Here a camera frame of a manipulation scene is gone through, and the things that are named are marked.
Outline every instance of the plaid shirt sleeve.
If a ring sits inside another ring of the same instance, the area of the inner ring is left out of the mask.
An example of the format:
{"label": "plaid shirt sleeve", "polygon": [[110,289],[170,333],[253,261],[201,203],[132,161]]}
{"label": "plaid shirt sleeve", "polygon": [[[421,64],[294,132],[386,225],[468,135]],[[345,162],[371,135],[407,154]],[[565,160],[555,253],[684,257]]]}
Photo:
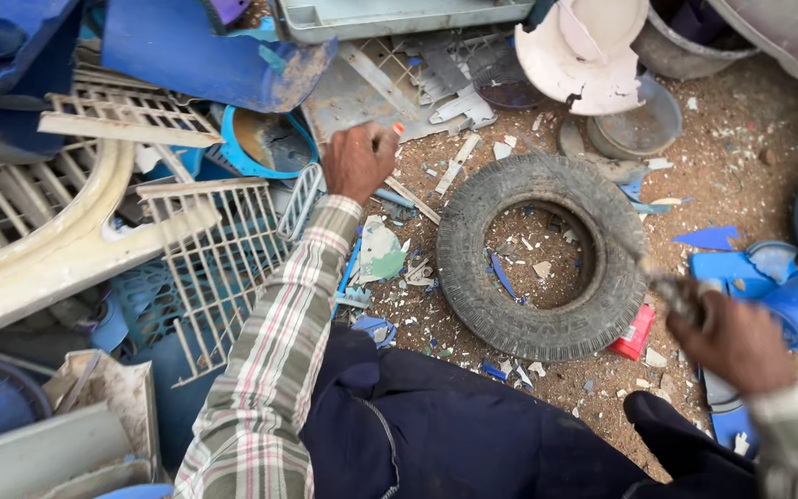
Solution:
{"label": "plaid shirt sleeve", "polygon": [[762,442],[759,482],[765,499],[798,499],[798,384],[747,400]]}
{"label": "plaid shirt sleeve", "polygon": [[313,471],[298,432],[361,214],[348,197],[323,198],[301,242],[264,284],[193,425],[175,497],[313,496]]}

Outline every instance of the tire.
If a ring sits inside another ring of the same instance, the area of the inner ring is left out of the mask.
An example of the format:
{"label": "tire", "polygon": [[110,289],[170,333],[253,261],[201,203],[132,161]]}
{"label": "tire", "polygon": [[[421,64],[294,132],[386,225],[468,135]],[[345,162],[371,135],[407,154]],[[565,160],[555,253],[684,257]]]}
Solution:
{"label": "tire", "polygon": [[[558,169],[571,172],[560,175],[573,185],[556,178]],[[647,249],[636,210],[620,189],[582,162],[558,155],[510,156],[461,184],[442,212],[436,242],[442,293],[461,323],[501,352],[547,362],[582,358],[624,333],[643,303],[646,282],[633,258],[583,208],[594,201],[607,203],[615,227]],[[582,246],[579,294],[549,310],[502,295],[482,257],[485,232],[497,214],[529,204],[567,221]]]}

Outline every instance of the hand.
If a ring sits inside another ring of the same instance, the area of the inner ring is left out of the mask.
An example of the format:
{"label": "hand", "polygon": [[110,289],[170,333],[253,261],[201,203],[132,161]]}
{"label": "hand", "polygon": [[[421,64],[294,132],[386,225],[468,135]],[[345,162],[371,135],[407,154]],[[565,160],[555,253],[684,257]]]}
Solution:
{"label": "hand", "polygon": [[345,195],[362,206],[393,173],[399,136],[376,122],[335,131],[328,144],[325,167],[328,193]]}
{"label": "hand", "polygon": [[[694,281],[683,286],[691,299],[699,298]],[[781,326],[768,310],[713,289],[702,293],[700,300],[706,312],[702,329],[675,312],[667,317],[667,329],[686,355],[726,380],[743,397],[782,390],[795,382]]]}

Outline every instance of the gray plastic tray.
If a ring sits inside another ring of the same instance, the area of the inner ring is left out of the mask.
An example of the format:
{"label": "gray plastic tray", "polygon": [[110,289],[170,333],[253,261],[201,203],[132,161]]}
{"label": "gray plastic tray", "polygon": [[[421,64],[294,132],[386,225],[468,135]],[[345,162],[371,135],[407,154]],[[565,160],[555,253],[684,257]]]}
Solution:
{"label": "gray plastic tray", "polygon": [[299,43],[383,37],[522,20],[535,0],[278,0]]}

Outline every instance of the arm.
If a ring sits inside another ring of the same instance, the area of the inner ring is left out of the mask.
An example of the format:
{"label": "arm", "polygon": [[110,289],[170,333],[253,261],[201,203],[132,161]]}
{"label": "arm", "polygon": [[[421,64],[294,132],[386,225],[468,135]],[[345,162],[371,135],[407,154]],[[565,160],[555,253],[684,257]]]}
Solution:
{"label": "arm", "polygon": [[762,442],[762,497],[798,499],[798,383],[780,324],[767,310],[715,290],[701,293],[700,301],[707,313],[702,329],[672,313],[668,329],[686,354],[728,381],[747,403]]}
{"label": "arm", "polygon": [[398,136],[366,123],[332,137],[316,206],[297,248],[261,288],[193,425],[175,496],[313,496],[298,437],[328,341],[334,291],[361,204],[393,171]]}

